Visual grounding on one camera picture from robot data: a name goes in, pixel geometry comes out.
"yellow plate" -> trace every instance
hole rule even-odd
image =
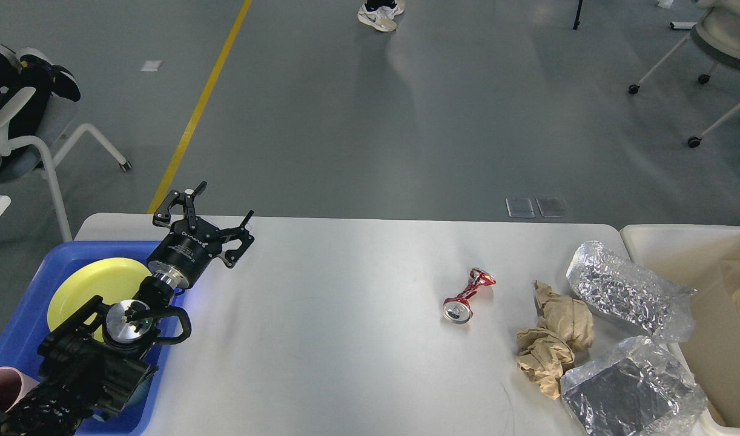
[[[50,331],[58,328],[93,296],[102,296],[106,304],[129,300],[146,276],[149,276],[147,267],[126,257],[97,260],[80,268],[63,282],[50,300],[47,309]],[[104,341],[101,328],[96,330],[93,337],[100,342]]]

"yellow floor line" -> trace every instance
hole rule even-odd
[[[206,82],[206,86],[203,87],[203,92],[200,94],[198,104],[195,106],[195,110],[193,110],[193,116],[191,116],[190,121],[187,122],[187,127],[185,127],[184,133],[182,133],[182,138],[179,141],[179,146],[176,147],[176,151],[174,152],[173,157],[171,157],[171,162],[168,164],[168,168],[165,169],[163,179],[160,180],[160,185],[157,186],[157,191],[155,191],[154,193],[154,198],[152,199],[152,202],[149,203],[149,209],[147,210],[147,213],[154,213],[154,210],[156,210],[157,207],[160,206],[160,203],[163,202],[165,195],[168,193],[171,182],[173,182],[174,176],[176,176],[176,170],[179,169],[179,164],[182,163],[182,157],[184,157],[184,154],[187,151],[187,146],[190,145],[190,140],[192,140],[193,133],[195,133],[195,129],[196,127],[198,127],[200,117],[201,115],[203,115],[203,110],[204,108],[206,108],[206,103],[209,101],[209,97],[211,96],[211,92],[214,89],[214,85],[217,83],[217,78],[220,77],[222,67],[224,66],[224,63],[227,59],[227,55],[230,53],[230,49],[232,48],[233,42],[235,41],[235,36],[238,34],[238,30],[240,30],[240,25],[242,25],[243,19],[245,19],[246,12],[248,12],[250,5],[251,0],[245,0],[245,2],[243,2],[242,8],[240,8],[240,12],[238,12],[238,17],[236,17],[233,28],[231,29],[229,35],[227,35],[225,44],[222,47],[222,51],[220,52],[220,57],[217,58],[217,63],[214,64],[214,69],[211,70],[209,80],[208,82]]]

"sneaker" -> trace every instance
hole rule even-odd
[[[362,7],[359,8],[359,12],[357,12],[357,18],[359,19],[359,22],[371,25],[378,30],[378,32],[391,32],[392,30],[397,29],[397,23],[387,16],[387,10],[387,8],[380,7],[375,9],[375,11],[368,11],[367,6],[362,3]]]
[[[393,19],[399,14],[405,12],[405,0],[397,0],[394,6],[381,6],[381,8],[385,8],[386,15],[389,16],[390,19]]]
[[[52,70],[52,62],[44,56],[43,52],[33,48],[25,47],[15,53],[15,57],[21,61],[21,71],[27,68],[40,67],[48,72],[51,80],[54,82],[55,72]]]
[[[0,44],[0,88],[11,86],[18,78],[18,58],[15,52]]]
[[[74,75],[60,65],[53,65],[52,69],[55,71],[55,86],[52,88],[55,96],[79,102],[79,86],[77,86],[77,79]]]

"blue plastic bin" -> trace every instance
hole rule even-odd
[[[142,264],[155,249],[159,241],[73,241],[58,245],[41,262],[36,275],[28,286],[23,300],[15,309],[7,328],[0,337],[0,366],[13,366],[27,375],[40,380],[39,365],[43,358],[36,354],[37,348],[50,331],[47,326],[47,309],[52,295],[63,281],[85,265],[108,257],[129,257]],[[181,296],[174,305],[181,303]],[[168,319],[160,324],[164,334],[173,336],[178,322]],[[147,399],[125,408],[120,416],[108,422],[85,420],[76,434],[113,436],[120,434],[139,435],[144,432],[154,408],[157,389],[160,386],[168,347],[155,346],[147,355],[149,364],[160,369],[152,379]]]

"white bin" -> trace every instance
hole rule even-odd
[[[620,236],[636,264],[699,290],[691,298],[696,331],[682,348],[672,344],[669,351],[688,365],[710,397],[710,410],[700,418],[703,429],[740,436],[735,425],[740,424],[740,315],[721,275],[721,259],[740,249],[740,227],[632,225]]]

